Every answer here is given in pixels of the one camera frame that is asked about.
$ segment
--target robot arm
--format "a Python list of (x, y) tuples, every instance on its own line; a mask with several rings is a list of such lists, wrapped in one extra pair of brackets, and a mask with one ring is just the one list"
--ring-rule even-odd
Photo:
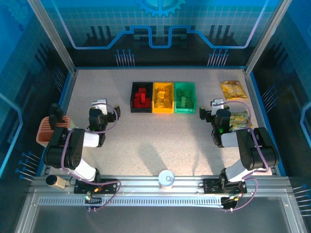
[[(265, 169), (265, 165), (255, 147), (251, 133), (247, 130), (230, 131), (231, 113), (228, 107), (221, 104), (222, 99), (211, 102), (212, 110), (200, 108), (200, 118), (210, 122), (213, 127), (212, 137), (218, 147), (239, 147), (240, 159), (232, 166), (224, 168), (218, 179), (204, 179), (204, 192), (238, 194), (246, 193), (245, 176), (256, 171)], [(279, 162), (278, 152), (265, 128), (254, 129), (260, 151), (269, 167)]]
[[(89, 131), (75, 129), (72, 132), (64, 159), (64, 166), (71, 173), (95, 183), (101, 181), (100, 173), (98, 169), (82, 159), (83, 147), (101, 147), (105, 140), (105, 133), (102, 132), (106, 130), (109, 122), (119, 120), (121, 115), (119, 106), (114, 107), (118, 115), (116, 116), (114, 113), (107, 112), (105, 104), (106, 99), (92, 103), (92, 108), (89, 111)], [(61, 168), (61, 158), (68, 133), (67, 128), (55, 128), (44, 152), (43, 158), (46, 165)]]

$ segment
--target snack bag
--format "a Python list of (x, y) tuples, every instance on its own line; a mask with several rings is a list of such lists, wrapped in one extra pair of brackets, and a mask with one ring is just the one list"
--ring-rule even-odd
[(247, 99), (239, 81), (225, 81), (220, 84), (226, 100)]

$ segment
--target chip bag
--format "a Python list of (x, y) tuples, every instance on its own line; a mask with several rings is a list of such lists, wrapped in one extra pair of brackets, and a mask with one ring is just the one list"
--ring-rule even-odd
[(220, 84), (226, 100), (247, 99), (239, 81), (225, 81)]
[(249, 114), (247, 111), (231, 113), (230, 117), (230, 131), (236, 131), (244, 129), (249, 122)]

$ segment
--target brown container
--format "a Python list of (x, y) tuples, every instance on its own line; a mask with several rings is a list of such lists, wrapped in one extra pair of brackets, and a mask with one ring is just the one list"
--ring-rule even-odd
[[(64, 116), (63, 120), (65, 121), (64, 123), (57, 123), (57, 127), (62, 127), (62, 128), (67, 128), (67, 129), (72, 129), (74, 128), (73, 123), (70, 120), (70, 117)], [(37, 143), (41, 144), (44, 147), (47, 147), (52, 134), (54, 130), (51, 129), (50, 124), (49, 124), (49, 117), (45, 117), (42, 119), (39, 130), (37, 133), (36, 141)]]

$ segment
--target yellow bin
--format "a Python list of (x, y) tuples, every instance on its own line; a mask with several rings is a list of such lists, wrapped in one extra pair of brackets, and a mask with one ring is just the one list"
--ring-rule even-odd
[(152, 113), (174, 113), (174, 83), (154, 83)]

